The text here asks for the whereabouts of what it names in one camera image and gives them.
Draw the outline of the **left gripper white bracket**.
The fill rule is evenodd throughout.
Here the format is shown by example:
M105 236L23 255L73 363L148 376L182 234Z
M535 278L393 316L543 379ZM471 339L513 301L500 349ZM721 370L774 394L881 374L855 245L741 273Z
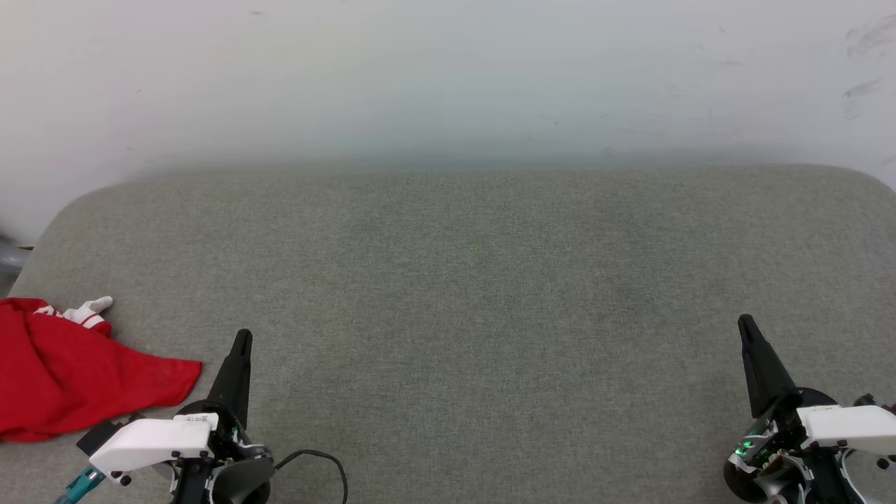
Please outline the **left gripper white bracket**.
M169 479L173 503L265 503L275 475L265 444L249 440L253 335L240 329L207 400L170 419L102 422L87 433L90 465L121 486L151 467Z

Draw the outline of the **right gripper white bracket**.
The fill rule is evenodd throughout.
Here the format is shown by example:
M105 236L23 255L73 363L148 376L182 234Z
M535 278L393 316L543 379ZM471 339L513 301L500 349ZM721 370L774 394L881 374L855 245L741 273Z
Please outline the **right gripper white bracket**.
M894 409L867 393L852 406L797 387L755 319L737 319L753 417L723 467L727 488L751 503L870 503L849 475L864 452L894 470Z

